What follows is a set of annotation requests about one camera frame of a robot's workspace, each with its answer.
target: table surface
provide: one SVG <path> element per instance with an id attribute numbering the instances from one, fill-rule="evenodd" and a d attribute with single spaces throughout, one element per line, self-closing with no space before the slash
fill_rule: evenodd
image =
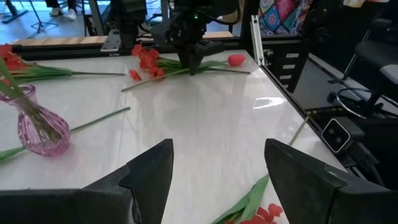
<path id="1" fill-rule="evenodd" d="M 131 111 L 71 137 L 56 158 L 29 151 L 0 163 L 0 190 L 83 188 L 161 142 L 174 140 L 174 172 L 162 223 L 210 223 L 267 174 L 267 138 L 288 143 L 303 118 L 242 50 L 213 55 L 224 60 L 244 54 L 250 75 L 206 73 L 169 78 L 127 93 L 125 77 L 74 77 L 37 82 L 39 103 L 65 118 L 71 128 L 126 106 Z M 176 58 L 175 54 L 164 55 Z M 39 62 L 86 72 L 137 69 L 134 57 Z M 0 104 L 2 150 L 20 146 L 16 110 Z M 312 129 L 305 125 L 293 147 L 342 169 Z M 271 183 L 262 204 L 280 204 Z M 277 219 L 288 223 L 285 215 Z"/>

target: black camera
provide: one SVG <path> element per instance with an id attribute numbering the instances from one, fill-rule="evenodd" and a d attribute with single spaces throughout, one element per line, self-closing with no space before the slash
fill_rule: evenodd
<path id="1" fill-rule="evenodd" d="M 365 133 L 352 120 L 332 118 L 321 133 L 326 145 L 334 154 L 345 152 L 353 141 L 359 141 Z"/>

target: tulip stem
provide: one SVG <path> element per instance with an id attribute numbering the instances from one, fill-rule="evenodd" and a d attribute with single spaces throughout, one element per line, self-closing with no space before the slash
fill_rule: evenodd
<path id="1" fill-rule="evenodd" d="M 95 119 L 95 120 L 93 120 L 93 121 L 90 121 L 89 123 L 86 123 L 86 124 L 77 126 L 77 127 L 75 127 L 75 128 L 72 128 L 72 129 L 70 130 L 70 132 L 71 132 L 72 134 L 73 134 L 73 133 L 76 133 L 76 132 L 81 131 L 81 130 L 83 130 L 83 129 L 86 129 L 86 128 L 88 128 L 88 127 L 90 127 L 90 126 L 92 126 L 92 125 L 94 125 L 94 124 L 96 124 L 96 123 L 98 123 L 98 122 L 101 122 L 101 121 L 103 121 L 103 120 L 106 120 L 106 119 L 108 119 L 108 118 L 110 118 L 110 117 L 113 117 L 113 116 L 115 116 L 115 115 L 117 115 L 117 114 L 119 114 L 119 113 L 122 113 L 122 112 L 125 112 L 125 111 L 128 111 L 128 110 L 130 110 L 130 107 L 117 110 L 117 111 L 115 111 L 115 112 L 112 112 L 112 113 L 107 114 L 107 115 L 105 115 L 105 116 L 102 116 L 102 117 L 100 117 L 100 118 L 97 118 L 97 119 Z M 2 161 L 2 160 L 5 159 L 5 158 L 8 158 L 8 157 L 11 157 L 11 156 L 15 155 L 15 154 L 17 154 L 18 152 L 23 151 L 24 149 L 25 149 L 24 146 L 20 146 L 20 147 L 14 148 L 14 149 L 8 149 L 8 150 L 5 150 L 5 151 L 1 151 L 1 152 L 0 152 L 0 161 Z"/>
<path id="2" fill-rule="evenodd" d="M 251 74 L 251 72 L 229 70 L 229 69 L 222 69 L 222 68 L 208 68 L 208 70 L 209 71 L 220 71 L 220 72 L 232 72 L 232 73 L 240 73 L 240 74 Z"/>

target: vase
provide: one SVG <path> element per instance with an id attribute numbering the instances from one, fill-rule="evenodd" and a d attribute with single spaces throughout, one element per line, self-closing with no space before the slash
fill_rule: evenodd
<path id="1" fill-rule="evenodd" d="M 24 96 L 8 98 L 0 94 L 0 100 L 18 110 L 18 137 L 22 145 L 31 152 L 44 157 L 55 157 L 69 147 L 70 128 L 57 114 L 40 106 L 36 99 L 36 88 L 21 85 Z"/>

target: shoe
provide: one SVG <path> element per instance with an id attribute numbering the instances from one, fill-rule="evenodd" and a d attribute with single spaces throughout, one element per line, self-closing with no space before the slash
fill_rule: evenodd
<path id="1" fill-rule="evenodd" d="M 62 9 L 59 7 L 53 8 L 50 12 L 50 16 L 60 16 L 62 15 Z"/>
<path id="2" fill-rule="evenodd" d="M 71 21 L 74 21 L 76 19 L 75 10 L 69 9 L 69 14 L 67 15 L 67 18 L 70 19 Z"/>

